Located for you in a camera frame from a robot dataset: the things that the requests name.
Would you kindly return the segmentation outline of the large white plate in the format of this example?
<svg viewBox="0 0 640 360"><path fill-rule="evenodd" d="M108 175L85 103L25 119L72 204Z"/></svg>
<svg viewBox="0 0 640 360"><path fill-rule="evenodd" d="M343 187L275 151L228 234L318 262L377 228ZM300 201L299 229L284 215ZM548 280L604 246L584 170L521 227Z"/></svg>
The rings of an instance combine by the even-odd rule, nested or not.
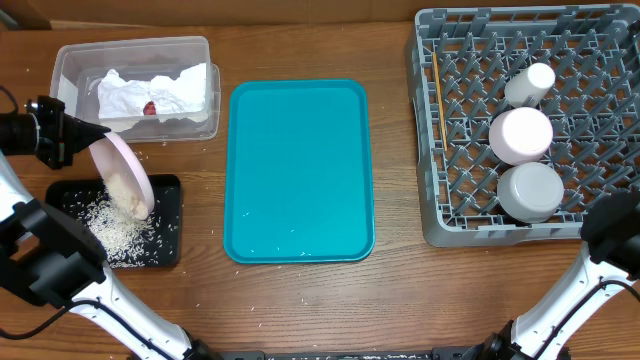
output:
<svg viewBox="0 0 640 360"><path fill-rule="evenodd" d="M148 218L155 203L153 189L129 145L115 132L109 132L89 150L115 206L133 219Z"/></svg>

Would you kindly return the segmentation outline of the red snack wrapper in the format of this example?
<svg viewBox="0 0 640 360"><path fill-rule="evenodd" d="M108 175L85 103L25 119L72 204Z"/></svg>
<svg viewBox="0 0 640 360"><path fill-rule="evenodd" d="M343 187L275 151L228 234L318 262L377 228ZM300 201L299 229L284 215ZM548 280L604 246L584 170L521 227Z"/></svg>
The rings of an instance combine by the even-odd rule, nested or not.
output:
<svg viewBox="0 0 640 360"><path fill-rule="evenodd" d="M156 114L156 108L155 108L155 104L154 104L153 101L149 101L148 103L145 104L145 106L143 108L143 114L145 116L155 115Z"/></svg>

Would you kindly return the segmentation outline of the white napkin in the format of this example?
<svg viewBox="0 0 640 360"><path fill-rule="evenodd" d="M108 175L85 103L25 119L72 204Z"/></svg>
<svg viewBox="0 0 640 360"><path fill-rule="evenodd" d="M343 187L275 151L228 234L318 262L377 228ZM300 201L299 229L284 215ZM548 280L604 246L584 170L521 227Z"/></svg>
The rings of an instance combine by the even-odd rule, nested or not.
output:
<svg viewBox="0 0 640 360"><path fill-rule="evenodd" d="M202 111L206 104L206 72L200 63L182 70L176 79L156 75L149 81L124 80L110 69L98 85L100 124L114 132L132 129L143 108L153 101L155 115L178 115Z"/></svg>

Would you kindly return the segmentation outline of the wooden chopstick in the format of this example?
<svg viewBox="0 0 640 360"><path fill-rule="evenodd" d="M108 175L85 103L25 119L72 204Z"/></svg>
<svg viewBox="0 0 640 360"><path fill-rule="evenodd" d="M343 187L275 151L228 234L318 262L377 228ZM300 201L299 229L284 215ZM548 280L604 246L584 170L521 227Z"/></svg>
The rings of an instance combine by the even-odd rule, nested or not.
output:
<svg viewBox="0 0 640 360"><path fill-rule="evenodd" d="M441 80L439 73L439 65L438 65L438 56L434 51L432 54L432 62L433 62L433 76L434 82L436 85L436 100L438 106L438 118L439 118L439 127L440 127L440 138L443 146L443 151L446 154L448 145L446 139L446 121L444 118L444 108L443 108L443 100L442 100L442 91L441 91Z"/></svg>

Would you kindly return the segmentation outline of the white cup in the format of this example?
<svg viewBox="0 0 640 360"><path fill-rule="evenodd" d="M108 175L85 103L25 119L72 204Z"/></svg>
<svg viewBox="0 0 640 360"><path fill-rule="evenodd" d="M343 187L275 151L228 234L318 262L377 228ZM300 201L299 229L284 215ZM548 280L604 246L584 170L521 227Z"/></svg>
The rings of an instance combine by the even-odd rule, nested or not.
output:
<svg viewBox="0 0 640 360"><path fill-rule="evenodd" d="M504 96L514 108L535 107L555 80L555 72L549 65L534 63L506 83Z"/></svg>

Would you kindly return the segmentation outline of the grey bowl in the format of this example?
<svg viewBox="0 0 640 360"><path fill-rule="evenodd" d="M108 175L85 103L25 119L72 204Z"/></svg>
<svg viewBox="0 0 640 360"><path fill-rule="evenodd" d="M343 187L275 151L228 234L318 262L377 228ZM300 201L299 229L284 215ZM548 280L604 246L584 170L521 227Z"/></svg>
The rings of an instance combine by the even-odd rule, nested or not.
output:
<svg viewBox="0 0 640 360"><path fill-rule="evenodd" d="M552 168L529 162L503 173L497 195L507 215L524 223L541 223L560 206L564 184Z"/></svg>

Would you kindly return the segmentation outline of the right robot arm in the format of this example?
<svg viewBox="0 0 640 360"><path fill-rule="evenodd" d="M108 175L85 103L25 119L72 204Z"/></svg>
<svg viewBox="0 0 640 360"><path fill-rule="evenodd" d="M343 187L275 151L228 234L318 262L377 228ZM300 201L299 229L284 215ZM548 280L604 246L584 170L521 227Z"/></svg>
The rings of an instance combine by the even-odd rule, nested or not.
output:
<svg viewBox="0 0 640 360"><path fill-rule="evenodd" d="M608 300L639 281L639 194L598 200L584 217L577 258L528 312L492 334L474 359L552 360Z"/></svg>

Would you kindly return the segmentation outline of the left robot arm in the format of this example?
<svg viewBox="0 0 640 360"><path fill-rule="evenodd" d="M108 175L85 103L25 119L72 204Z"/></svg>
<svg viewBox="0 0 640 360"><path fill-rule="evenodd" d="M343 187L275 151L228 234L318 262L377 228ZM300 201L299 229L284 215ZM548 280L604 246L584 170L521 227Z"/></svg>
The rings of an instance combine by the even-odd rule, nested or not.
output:
<svg viewBox="0 0 640 360"><path fill-rule="evenodd" d="M1 286L34 306L51 305L101 327L140 359L217 359L219 353L144 304L122 284L88 228L34 198L7 161L33 155L56 170L93 145L101 173L114 160L134 175L147 203L153 193L141 164L110 128L66 114L62 101L39 96L1 116Z"/></svg>

